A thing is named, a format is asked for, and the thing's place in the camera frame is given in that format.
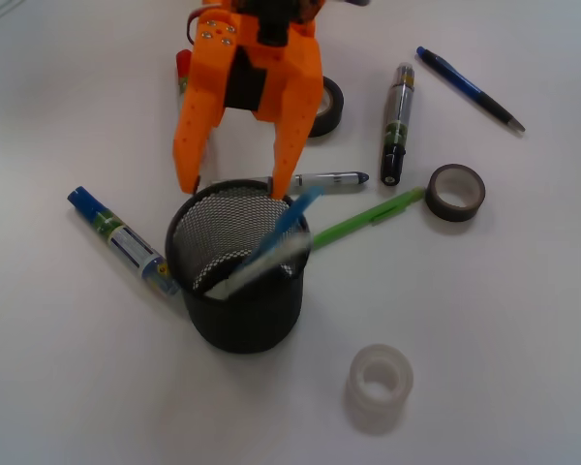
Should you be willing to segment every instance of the green pen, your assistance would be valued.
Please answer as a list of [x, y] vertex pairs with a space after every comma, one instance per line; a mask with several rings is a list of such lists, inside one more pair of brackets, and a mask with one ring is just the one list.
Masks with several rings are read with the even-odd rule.
[[345, 235], [354, 233], [366, 225], [374, 224], [382, 220], [386, 220], [407, 209], [409, 205], [424, 198], [424, 188], [416, 187], [409, 192], [395, 197], [391, 201], [386, 201], [381, 205], [377, 205], [370, 210], [359, 213], [347, 221], [329, 228], [314, 237], [314, 245], [312, 250], [318, 250], [325, 245], [341, 239]]

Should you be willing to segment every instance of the marker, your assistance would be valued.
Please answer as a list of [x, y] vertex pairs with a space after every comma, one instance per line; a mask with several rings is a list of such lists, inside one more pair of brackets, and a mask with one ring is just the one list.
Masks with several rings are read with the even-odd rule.
[[325, 245], [329, 245], [350, 233], [363, 228], [364, 226], [378, 223], [392, 216], [396, 216], [407, 209], [412, 203], [421, 201], [424, 198], [424, 188], [416, 187], [409, 192], [402, 194], [390, 201], [386, 201], [370, 210], [359, 213], [347, 221], [329, 228], [317, 234], [314, 238], [313, 250], [318, 250]]
[[166, 259], [86, 189], [78, 187], [68, 199], [107, 241], [114, 254], [123, 259], [123, 262], [140, 278], [164, 295], [174, 295], [178, 292], [178, 285], [170, 276]]
[[381, 181], [386, 186], [398, 185], [403, 171], [403, 157], [407, 153], [405, 145], [415, 89], [414, 79], [413, 66], [401, 63], [396, 71], [396, 79], [389, 89], [381, 158]]
[[465, 95], [480, 105], [483, 109], [487, 110], [509, 128], [525, 132], [523, 125], [519, 123], [514, 116], [508, 113], [504, 107], [502, 107], [488, 95], [478, 89], [475, 85], [469, 82], [465, 77], [463, 77], [463, 75], [456, 71], [452, 65], [447, 63], [439, 55], [436, 55], [432, 51], [427, 50], [423, 46], [420, 46], [417, 49], [417, 54], [430, 68], [435, 70], [439, 75], [443, 76], [450, 83], [454, 84]]
[[283, 240], [278, 247], [269, 250], [252, 263], [235, 271], [228, 279], [216, 284], [205, 296], [226, 300], [267, 271], [305, 253], [311, 246], [312, 236], [308, 232], [292, 234]]
[[179, 109], [183, 108], [185, 91], [187, 90], [187, 80], [190, 74], [190, 65], [192, 64], [192, 52], [190, 50], [181, 50], [176, 54], [176, 76], [178, 78], [178, 95]]
[[[253, 177], [253, 181], [269, 183], [270, 177]], [[321, 172], [312, 174], [296, 174], [290, 182], [293, 189], [308, 187], [341, 187], [357, 186], [368, 181], [370, 176], [365, 172], [347, 171], [347, 172]], [[218, 184], [224, 180], [211, 181], [211, 184]]]
[[260, 257], [262, 254], [276, 247], [278, 242], [284, 238], [284, 234], [288, 232], [299, 221], [303, 213], [318, 197], [323, 194], [322, 187], [311, 187], [306, 192], [301, 194], [299, 198], [284, 211], [275, 222], [272, 232], [268, 232], [260, 241], [252, 254], [243, 261], [241, 267], [246, 266]]

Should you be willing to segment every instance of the blue marker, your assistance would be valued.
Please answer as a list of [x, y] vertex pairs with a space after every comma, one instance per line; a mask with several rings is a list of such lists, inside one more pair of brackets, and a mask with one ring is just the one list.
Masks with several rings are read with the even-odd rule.
[[273, 231], [262, 239], [256, 250], [254, 250], [254, 252], [252, 252], [252, 254], [247, 259], [245, 259], [239, 269], [246, 264], [250, 264], [265, 252], [273, 249], [278, 244], [280, 239], [282, 239], [284, 234], [290, 230], [297, 221], [299, 221], [301, 215], [303, 215], [303, 213], [308, 209], [312, 202], [322, 194], [324, 194], [322, 187], [311, 187], [305, 193], [301, 194], [301, 196], [299, 196], [297, 200], [292, 203], [289, 209], [280, 215], [280, 218], [278, 218]]
[[519, 123], [514, 116], [508, 113], [504, 107], [502, 107], [488, 95], [478, 89], [439, 55], [436, 55], [432, 51], [427, 50], [423, 46], [420, 46], [417, 49], [417, 54], [430, 68], [432, 68], [440, 76], [447, 79], [470, 99], [480, 105], [483, 109], [487, 110], [505, 125], [517, 131], [525, 132], [523, 125]]
[[164, 295], [174, 295], [178, 285], [170, 276], [166, 259], [132, 231], [111, 210], [78, 187], [68, 197], [84, 218], [107, 241], [112, 251], [123, 259], [140, 278]]

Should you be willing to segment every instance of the black mesh pen holder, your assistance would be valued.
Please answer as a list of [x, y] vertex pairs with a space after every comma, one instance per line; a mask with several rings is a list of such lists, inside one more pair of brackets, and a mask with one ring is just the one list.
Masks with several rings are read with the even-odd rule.
[[[229, 277], [292, 204], [289, 197], [274, 201], [268, 192], [268, 186], [257, 181], [216, 184], [189, 199], [168, 229], [169, 271], [183, 290], [192, 322], [204, 339], [227, 352], [271, 349], [291, 332], [301, 311], [308, 253], [269, 271], [228, 300], [204, 295]], [[308, 231], [305, 218], [294, 231]]]

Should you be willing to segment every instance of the clear tape roll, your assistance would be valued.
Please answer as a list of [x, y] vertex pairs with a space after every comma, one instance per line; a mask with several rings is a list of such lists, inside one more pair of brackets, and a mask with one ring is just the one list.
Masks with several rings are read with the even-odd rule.
[[349, 400], [364, 414], [396, 414], [413, 388], [407, 358], [384, 344], [368, 346], [355, 356], [347, 381]]

